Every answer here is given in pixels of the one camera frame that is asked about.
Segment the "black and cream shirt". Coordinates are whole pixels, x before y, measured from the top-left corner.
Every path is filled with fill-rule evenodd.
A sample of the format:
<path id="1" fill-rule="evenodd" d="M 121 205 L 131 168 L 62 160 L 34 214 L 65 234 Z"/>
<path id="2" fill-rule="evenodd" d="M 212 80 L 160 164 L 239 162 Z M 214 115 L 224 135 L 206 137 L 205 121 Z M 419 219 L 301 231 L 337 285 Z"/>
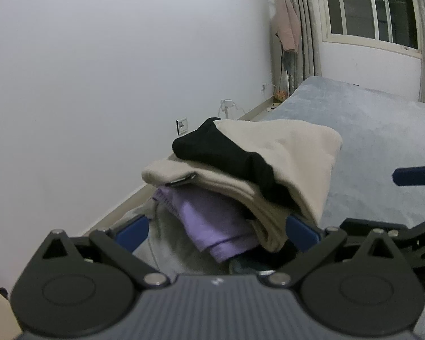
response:
<path id="1" fill-rule="evenodd" d="M 175 139 L 172 155 L 145 167 L 142 179 L 153 186 L 190 179 L 237 200 L 252 213 L 262 246 L 277 252 L 291 213 L 319 224 L 341 147 L 337 131 L 304 120 L 209 118 Z"/>

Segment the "blue-grey bed blanket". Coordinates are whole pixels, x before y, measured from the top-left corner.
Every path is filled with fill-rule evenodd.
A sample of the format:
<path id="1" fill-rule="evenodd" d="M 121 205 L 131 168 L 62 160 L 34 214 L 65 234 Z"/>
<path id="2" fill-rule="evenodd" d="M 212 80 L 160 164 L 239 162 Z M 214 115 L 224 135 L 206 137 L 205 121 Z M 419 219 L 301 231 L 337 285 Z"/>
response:
<path id="1" fill-rule="evenodd" d="M 396 186 L 399 167 L 425 166 L 425 104 L 329 78 L 305 80 L 266 120 L 304 120 L 343 139 L 321 225 L 346 218 L 425 221 L 425 186 Z"/>

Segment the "purple folded garment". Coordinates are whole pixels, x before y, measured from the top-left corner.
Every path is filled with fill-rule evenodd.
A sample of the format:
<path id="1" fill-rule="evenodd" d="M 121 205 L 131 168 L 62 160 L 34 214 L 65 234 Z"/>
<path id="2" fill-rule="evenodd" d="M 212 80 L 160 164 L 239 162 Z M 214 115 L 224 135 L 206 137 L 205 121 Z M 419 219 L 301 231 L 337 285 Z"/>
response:
<path id="1" fill-rule="evenodd" d="M 248 222 L 253 214 L 238 201 L 194 185 L 161 186 L 153 199 L 174 215 L 200 252 L 218 263 L 259 245 Z"/>

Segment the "white charger in socket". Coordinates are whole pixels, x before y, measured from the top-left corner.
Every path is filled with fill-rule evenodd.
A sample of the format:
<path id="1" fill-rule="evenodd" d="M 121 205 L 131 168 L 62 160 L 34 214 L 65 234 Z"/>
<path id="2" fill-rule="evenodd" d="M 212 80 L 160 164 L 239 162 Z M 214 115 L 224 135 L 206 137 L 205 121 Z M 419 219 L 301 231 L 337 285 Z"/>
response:
<path id="1" fill-rule="evenodd" d="M 246 114 L 247 112 L 234 100 L 226 98 L 220 102 L 217 117 L 221 119 L 238 120 Z"/>

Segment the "hanging pink garment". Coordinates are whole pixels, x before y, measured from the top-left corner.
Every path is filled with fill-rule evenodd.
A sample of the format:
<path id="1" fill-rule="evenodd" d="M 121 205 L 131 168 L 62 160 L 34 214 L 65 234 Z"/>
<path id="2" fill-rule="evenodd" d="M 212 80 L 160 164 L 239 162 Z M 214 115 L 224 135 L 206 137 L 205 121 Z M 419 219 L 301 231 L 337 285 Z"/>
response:
<path id="1" fill-rule="evenodd" d="M 297 53 L 302 38 L 302 27 L 290 0 L 275 0 L 275 21 L 283 50 Z"/>

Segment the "grey left curtain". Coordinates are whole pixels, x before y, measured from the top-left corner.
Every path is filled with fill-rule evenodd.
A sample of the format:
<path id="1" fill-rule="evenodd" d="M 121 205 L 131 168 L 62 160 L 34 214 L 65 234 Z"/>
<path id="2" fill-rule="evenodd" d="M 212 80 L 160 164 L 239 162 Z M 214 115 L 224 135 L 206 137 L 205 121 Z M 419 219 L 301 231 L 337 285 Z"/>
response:
<path id="1" fill-rule="evenodd" d="M 300 42 L 297 52 L 282 50 L 282 66 L 288 78 L 288 93 L 307 78 L 320 76 L 318 25 L 315 22 L 313 0 L 289 0 L 300 21 Z"/>

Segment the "white wall socket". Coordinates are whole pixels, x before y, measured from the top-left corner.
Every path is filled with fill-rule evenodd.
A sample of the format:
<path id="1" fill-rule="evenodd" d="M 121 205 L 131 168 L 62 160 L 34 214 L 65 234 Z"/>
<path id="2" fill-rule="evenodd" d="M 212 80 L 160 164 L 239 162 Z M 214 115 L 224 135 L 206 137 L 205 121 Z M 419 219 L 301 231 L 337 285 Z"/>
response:
<path id="1" fill-rule="evenodd" d="M 177 126 L 177 135 L 182 136 L 189 131 L 188 120 L 187 118 L 181 118 L 176 120 Z"/>

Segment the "dark window with white frame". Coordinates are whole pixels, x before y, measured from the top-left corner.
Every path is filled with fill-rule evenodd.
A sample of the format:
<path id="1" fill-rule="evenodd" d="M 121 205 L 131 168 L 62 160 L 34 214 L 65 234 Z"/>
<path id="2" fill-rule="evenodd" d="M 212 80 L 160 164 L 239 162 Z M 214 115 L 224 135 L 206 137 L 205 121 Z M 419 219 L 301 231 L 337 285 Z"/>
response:
<path id="1" fill-rule="evenodd" d="M 416 0 L 322 0 L 323 41 L 422 57 Z"/>

